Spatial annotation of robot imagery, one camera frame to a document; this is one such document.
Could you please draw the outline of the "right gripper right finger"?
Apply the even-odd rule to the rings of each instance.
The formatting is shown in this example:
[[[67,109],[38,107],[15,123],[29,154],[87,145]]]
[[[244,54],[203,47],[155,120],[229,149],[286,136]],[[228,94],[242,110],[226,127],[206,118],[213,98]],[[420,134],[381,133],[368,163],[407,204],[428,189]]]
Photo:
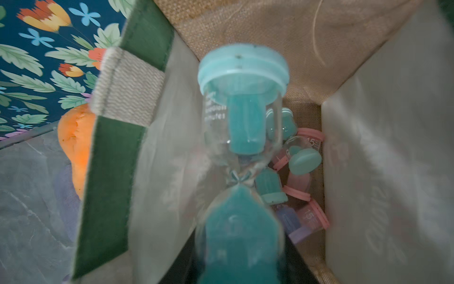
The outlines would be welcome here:
[[[289,237],[285,238],[282,269],[283,284],[319,284]]]

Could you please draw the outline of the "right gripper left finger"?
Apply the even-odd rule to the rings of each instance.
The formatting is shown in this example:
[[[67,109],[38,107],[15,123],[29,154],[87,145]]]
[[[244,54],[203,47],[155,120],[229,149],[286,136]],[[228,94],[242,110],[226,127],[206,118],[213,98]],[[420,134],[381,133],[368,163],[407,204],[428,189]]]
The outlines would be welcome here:
[[[195,234],[191,234],[159,284],[196,284]]]

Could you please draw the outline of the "purple hourglass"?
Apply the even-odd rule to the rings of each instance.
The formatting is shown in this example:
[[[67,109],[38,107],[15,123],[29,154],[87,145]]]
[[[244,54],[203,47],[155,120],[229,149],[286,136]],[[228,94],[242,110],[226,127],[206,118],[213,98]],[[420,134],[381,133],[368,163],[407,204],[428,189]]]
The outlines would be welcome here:
[[[293,244],[300,243],[313,233],[307,225],[302,223],[293,208],[280,205],[277,207],[275,213]]]

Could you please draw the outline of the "pink hourglass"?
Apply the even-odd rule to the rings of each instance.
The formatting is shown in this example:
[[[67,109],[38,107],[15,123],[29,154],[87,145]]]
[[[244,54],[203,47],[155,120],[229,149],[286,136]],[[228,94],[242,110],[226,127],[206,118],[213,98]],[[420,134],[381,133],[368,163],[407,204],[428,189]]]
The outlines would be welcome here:
[[[272,158],[271,167],[279,171],[288,165],[294,175],[313,172],[322,163],[320,148],[324,139],[324,134],[318,130],[298,129],[297,134],[286,140]]]
[[[313,233],[329,228],[330,223],[320,205],[312,199],[296,212],[301,224]]]
[[[309,173],[304,175],[294,175],[289,173],[287,183],[283,187],[283,192],[301,201],[311,201],[309,194],[311,176]]]

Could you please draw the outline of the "teal hourglass front pair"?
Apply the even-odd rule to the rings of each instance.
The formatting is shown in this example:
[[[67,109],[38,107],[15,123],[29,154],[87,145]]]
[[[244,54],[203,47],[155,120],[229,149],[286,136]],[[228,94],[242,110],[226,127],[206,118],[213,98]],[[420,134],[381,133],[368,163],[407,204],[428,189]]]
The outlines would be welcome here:
[[[314,149],[307,138],[297,134],[297,125],[289,108],[281,109],[281,124],[274,120],[273,109],[266,112],[267,138],[274,140],[275,132],[280,129],[283,144],[281,149],[271,158],[269,166],[279,171],[285,165],[293,175],[305,175],[313,172],[321,163],[322,156]]]

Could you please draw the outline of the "jute canvas tote bag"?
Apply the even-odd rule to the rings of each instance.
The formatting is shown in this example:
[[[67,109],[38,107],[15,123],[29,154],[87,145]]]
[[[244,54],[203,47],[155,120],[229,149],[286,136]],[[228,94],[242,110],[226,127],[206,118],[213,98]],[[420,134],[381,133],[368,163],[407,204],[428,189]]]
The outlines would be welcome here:
[[[323,284],[454,281],[452,1],[137,1],[102,61],[74,284],[156,284],[225,187],[203,147],[199,60],[281,53],[284,99],[321,128],[298,252]]]

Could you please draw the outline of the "orange plush toy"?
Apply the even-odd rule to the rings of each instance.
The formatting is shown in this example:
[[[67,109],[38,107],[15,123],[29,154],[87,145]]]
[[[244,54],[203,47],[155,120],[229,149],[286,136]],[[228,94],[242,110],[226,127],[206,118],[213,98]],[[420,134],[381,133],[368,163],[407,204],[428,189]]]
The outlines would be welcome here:
[[[57,128],[60,146],[72,165],[73,186],[80,199],[84,196],[95,121],[96,115],[89,104],[83,104],[62,116]]]

